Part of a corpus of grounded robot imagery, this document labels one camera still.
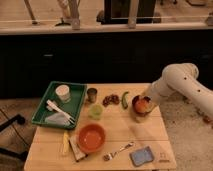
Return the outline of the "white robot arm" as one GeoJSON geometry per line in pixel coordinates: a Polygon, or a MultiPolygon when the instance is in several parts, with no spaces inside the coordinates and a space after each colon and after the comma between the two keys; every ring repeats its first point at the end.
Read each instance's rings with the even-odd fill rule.
{"type": "Polygon", "coordinates": [[[170,64],[163,69],[161,77],[148,86],[143,95],[159,105],[174,92],[179,92],[202,112],[213,117],[213,90],[198,82],[198,75],[198,67],[193,63],[170,64]]]}

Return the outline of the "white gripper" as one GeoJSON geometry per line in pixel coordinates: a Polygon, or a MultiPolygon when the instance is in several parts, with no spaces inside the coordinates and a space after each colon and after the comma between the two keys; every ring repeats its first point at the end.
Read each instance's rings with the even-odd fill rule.
{"type": "Polygon", "coordinates": [[[170,95],[170,89],[162,79],[158,79],[151,83],[143,93],[144,96],[150,98],[150,101],[145,101],[145,113],[150,113],[156,105],[166,100],[170,95]]]}

